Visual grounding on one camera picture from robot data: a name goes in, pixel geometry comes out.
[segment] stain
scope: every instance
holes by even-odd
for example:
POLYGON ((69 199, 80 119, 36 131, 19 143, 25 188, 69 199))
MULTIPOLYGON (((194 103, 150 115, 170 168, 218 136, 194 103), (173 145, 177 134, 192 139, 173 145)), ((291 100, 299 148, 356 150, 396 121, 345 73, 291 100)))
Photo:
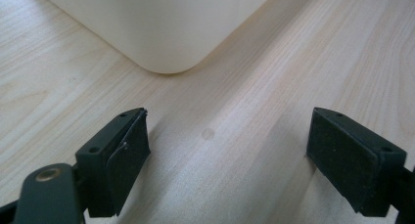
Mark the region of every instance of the stain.
POLYGON ((214 138, 214 130, 211 128, 206 128, 202 132, 202 138, 205 140, 211 140, 212 138, 214 138))

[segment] wooden surface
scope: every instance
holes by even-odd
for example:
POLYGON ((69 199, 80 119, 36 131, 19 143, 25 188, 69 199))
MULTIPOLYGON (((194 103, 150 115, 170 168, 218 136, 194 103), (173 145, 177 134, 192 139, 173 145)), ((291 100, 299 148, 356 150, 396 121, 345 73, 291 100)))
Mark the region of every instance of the wooden surface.
POLYGON ((137 67, 48 0, 0 0, 0 203, 145 107, 152 154, 121 216, 88 223, 393 223, 393 208, 354 214, 306 140, 312 108, 332 109, 412 168, 414 90, 415 0, 269 0, 175 75, 137 67))

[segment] wooden table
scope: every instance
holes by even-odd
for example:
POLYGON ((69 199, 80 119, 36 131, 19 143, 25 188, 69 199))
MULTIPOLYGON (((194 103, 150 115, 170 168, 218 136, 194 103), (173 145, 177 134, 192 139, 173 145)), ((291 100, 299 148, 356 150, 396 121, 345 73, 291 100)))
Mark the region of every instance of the wooden table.
POLYGON ((0 0, 0 203, 119 112, 152 154, 119 218, 87 223, 393 223, 354 214, 304 156, 312 109, 415 164, 415 0, 269 0, 189 71, 137 67, 48 0, 0 0))

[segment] white container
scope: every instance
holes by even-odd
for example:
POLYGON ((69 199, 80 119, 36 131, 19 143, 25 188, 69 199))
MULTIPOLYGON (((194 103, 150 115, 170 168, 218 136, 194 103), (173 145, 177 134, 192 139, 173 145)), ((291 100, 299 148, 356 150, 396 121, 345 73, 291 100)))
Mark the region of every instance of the white container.
POLYGON ((139 66, 195 66, 266 0, 51 0, 139 66))

